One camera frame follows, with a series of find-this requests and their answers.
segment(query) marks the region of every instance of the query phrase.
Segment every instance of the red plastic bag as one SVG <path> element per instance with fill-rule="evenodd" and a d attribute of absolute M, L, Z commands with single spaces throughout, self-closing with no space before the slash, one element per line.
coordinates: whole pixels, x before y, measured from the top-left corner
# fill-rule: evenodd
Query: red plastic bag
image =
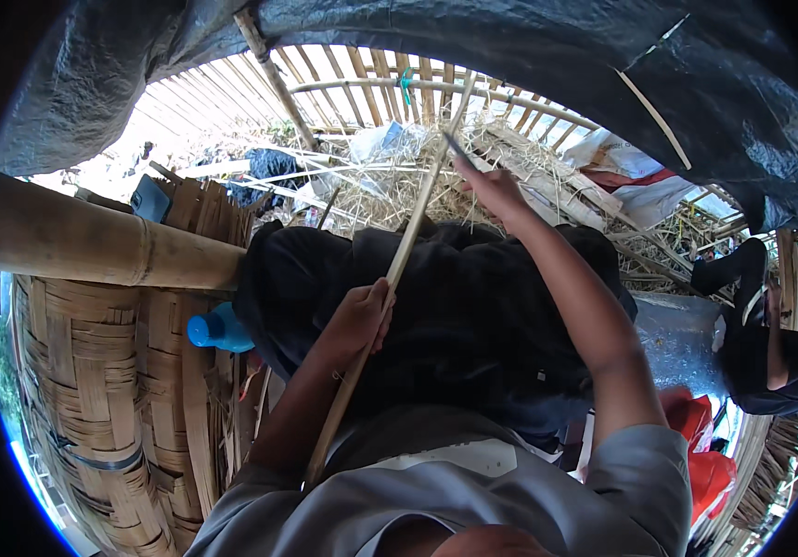
<path fill-rule="evenodd" d="M 706 512 L 708 518 L 715 518 L 736 484 L 736 462 L 708 450 L 714 433 L 712 403 L 707 395 L 694 400 L 686 387 L 662 390 L 659 400 L 668 425 L 680 431 L 689 443 L 687 466 L 693 495 L 691 524 Z"/>

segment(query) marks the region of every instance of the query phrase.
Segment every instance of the tree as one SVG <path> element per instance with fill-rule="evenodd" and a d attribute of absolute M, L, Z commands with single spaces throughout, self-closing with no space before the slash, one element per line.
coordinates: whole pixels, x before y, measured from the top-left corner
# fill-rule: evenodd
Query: tree
<path fill-rule="evenodd" d="M 0 414 L 9 424 L 18 424 L 21 421 L 19 378 L 14 360 L 6 321 L 0 318 Z"/>

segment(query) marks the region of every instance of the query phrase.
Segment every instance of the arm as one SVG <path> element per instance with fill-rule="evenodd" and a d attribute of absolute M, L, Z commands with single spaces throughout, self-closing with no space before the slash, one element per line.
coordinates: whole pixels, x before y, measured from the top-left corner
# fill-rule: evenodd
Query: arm
<path fill-rule="evenodd" d="M 667 427 L 637 331 L 594 271 L 526 204 L 507 172 L 482 174 L 456 161 L 490 217 L 526 247 L 594 382 L 594 446 L 632 425 Z"/>
<path fill-rule="evenodd" d="M 779 331 L 781 290 L 776 282 L 767 284 L 768 313 L 770 314 L 770 336 L 767 340 L 767 388 L 782 389 L 788 383 L 788 368 L 783 359 L 782 333 Z"/>
<path fill-rule="evenodd" d="M 260 428 L 248 462 L 296 478 L 299 485 L 338 391 L 336 373 L 342 373 L 375 335 L 371 353 L 383 346 L 393 317 L 394 299 L 380 320 L 388 290 L 384 278 L 349 290 Z"/>

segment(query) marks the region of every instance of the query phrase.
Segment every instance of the forearm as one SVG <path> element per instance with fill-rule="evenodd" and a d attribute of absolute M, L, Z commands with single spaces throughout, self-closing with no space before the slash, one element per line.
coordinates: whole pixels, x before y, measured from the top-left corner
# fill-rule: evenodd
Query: forearm
<path fill-rule="evenodd" d="M 621 304 L 560 233 L 534 213 L 520 214 L 513 231 L 538 266 L 595 382 L 620 359 L 642 355 L 637 331 Z"/>
<path fill-rule="evenodd" d="M 770 335 L 767 339 L 767 388 L 782 389 L 788 383 L 782 350 L 782 333 L 779 330 L 779 309 L 771 309 Z"/>
<path fill-rule="evenodd" d="M 633 425 L 668 425 L 637 330 L 616 297 L 556 230 L 534 213 L 513 223 L 594 383 L 594 447 Z"/>
<path fill-rule="evenodd" d="M 313 345 L 260 427 L 249 462 L 300 480 L 338 391 L 338 365 L 318 342 Z"/>

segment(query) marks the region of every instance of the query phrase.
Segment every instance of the blue bottle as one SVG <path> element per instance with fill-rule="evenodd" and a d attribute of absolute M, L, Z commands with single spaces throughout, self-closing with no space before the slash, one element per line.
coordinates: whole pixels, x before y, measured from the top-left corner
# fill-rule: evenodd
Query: blue bottle
<path fill-rule="evenodd" d="M 195 346 L 213 346 L 237 353 L 254 348 L 254 341 L 238 322 L 231 302 L 216 306 L 210 313 L 192 316 L 186 328 Z"/>

